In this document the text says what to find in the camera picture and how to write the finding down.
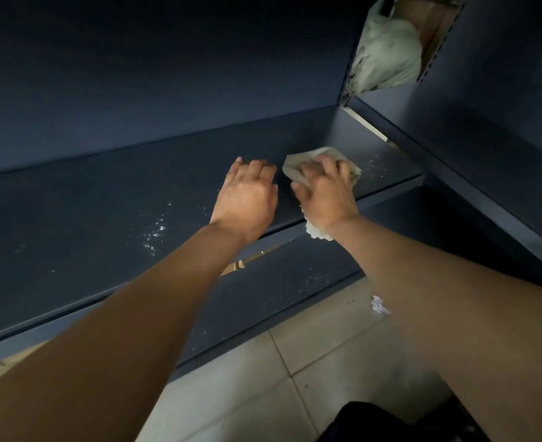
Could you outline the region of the person's left hand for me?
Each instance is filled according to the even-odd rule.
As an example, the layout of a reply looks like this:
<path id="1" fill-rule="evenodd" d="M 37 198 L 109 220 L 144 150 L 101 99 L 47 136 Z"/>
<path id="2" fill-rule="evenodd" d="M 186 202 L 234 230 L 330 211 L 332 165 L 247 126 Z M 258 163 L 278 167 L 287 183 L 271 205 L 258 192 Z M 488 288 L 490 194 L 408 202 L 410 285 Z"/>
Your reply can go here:
<path id="1" fill-rule="evenodd" d="M 238 157 L 225 176 L 210 225 L 228 231 L 240 246 L 260 238 L 275 216 L 270 194 L 276 171 L 276 166 L 266 160 L 244 161 Z"/>

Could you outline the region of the person's right hand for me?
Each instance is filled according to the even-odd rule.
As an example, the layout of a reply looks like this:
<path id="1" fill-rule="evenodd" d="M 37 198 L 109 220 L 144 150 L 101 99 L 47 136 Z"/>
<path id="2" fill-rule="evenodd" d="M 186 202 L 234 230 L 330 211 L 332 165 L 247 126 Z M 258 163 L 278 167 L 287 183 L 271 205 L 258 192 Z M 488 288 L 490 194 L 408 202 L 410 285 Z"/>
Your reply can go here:
<path id="1" fill-rule="evenodd" d="M 301 164 L 310 189 L 310 200 L 301 208 L 313 225 L 341 243 L 360 220 L 350 169 L 345 161 L 337 163 L 325 154 L 318 155 L 315 161 Z"/>

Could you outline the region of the pale waffle cleaning cloth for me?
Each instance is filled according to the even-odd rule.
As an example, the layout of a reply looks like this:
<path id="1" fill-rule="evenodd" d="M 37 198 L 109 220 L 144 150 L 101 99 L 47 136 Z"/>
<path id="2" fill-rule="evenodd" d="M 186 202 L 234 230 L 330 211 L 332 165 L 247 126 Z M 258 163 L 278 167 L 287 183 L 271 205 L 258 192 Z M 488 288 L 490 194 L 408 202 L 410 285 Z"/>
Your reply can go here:
<path id="1" fill-rule="evenodd" d="M 337 163 L 339 161 L 345 161 L 346 163 L 348 163 L 350 169 L 351 186 L 354 187 L 358 180 L 362 177 L 362 169 L 354 162 L 352 162 L 348 157 L 346 157 L 343 153 L 341 153 L 337 148 L 334 147 L 321 147 L 311 151 L 288 155 L 283 163 L 282 171 L 284 175 L 292 182 L 308 186 L 309 184 L 305 179 L 303 172 L 301 171 L 301 164 L 315 164 L 315 158 L 321 154 L 331 156 Z M 326 232 L 313 225 L 313 223 L 309 220 L 305 213 L 304 219 L 306 221 L 306 233 L 311 238 L 326 240 L 328 242 L 333 241 L 333 238 L 330 237 Z"/>

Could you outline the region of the person's right forearm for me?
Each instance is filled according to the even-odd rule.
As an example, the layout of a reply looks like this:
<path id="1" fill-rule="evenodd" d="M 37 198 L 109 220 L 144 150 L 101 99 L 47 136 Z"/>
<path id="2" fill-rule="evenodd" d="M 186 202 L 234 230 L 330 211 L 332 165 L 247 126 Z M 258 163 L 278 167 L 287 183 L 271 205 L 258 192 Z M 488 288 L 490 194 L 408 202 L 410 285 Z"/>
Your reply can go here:
<path id="1" fill-rule="evenodd" d="M 542 287 L 359 214 L 326 224 L 488 438 L 542 442 Z"/>

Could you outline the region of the person's left forearm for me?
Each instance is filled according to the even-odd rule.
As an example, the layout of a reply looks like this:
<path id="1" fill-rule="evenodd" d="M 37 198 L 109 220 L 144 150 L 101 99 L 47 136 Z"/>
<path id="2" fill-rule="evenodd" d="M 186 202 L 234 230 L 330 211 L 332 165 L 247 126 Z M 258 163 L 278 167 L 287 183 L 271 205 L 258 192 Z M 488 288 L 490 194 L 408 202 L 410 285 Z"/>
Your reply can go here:
<path id="1" fill-rule="evenodd" d="M 216 219 L 0 378 L 0 442 L 134 442 L 209 290 L 266 226 Z"/>

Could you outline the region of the pale green plastic bag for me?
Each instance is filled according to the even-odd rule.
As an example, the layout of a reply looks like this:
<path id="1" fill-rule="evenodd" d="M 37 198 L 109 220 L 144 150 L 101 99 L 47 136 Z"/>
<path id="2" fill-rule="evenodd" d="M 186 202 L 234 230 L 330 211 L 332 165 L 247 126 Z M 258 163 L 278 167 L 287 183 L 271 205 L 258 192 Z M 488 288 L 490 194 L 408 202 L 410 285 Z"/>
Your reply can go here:
<path id="1" fill-rule="evenodd" d="M 422 44 L 411 22 L 383 16 L 385 0 L 370 7 L 344 96 L 415 83 L 422 67 Z"/>

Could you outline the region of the dark blue metal shelving unit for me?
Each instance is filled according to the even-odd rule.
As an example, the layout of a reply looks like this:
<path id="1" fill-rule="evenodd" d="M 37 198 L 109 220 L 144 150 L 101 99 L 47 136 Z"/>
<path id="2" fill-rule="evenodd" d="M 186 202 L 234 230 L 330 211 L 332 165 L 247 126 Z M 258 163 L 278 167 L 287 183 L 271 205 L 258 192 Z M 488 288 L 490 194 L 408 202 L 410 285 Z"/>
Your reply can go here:
<path id="1" fill-rule="evenodd" d="M 360 277 L 281 166 L 334 147 L 363 215 L 542 285 L 542 0 L 459 0 L 416 83 L 345 97 L 376 0 L 0 0 L 0 373 L 208 220 L 231 162 L 279 205 L 180 377 Z"/>

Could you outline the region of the brown cardboard box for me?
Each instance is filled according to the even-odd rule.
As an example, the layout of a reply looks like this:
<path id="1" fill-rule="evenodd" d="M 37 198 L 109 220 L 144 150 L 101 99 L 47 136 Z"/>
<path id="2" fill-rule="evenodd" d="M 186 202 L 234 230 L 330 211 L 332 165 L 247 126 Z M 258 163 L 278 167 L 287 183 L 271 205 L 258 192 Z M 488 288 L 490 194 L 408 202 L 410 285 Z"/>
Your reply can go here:
<path id="1" fill-rule="evenodd" d="M 420 76 L 455 21 L 465 0 L 398 0 L 393 17 L 413 24 L 422 46 Z"/>

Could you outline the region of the person's black trousers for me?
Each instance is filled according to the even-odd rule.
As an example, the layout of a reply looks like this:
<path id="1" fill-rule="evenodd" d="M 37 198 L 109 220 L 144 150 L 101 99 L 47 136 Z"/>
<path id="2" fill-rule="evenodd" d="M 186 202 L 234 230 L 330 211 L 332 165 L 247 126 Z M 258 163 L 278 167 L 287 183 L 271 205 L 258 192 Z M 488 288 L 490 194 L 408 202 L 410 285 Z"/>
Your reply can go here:
<path id="1" fill-rule="evenodd" d="M 316 442 L 491 442 L 456 396 L 405 423 L 375 404 L 350 401 Z"/>

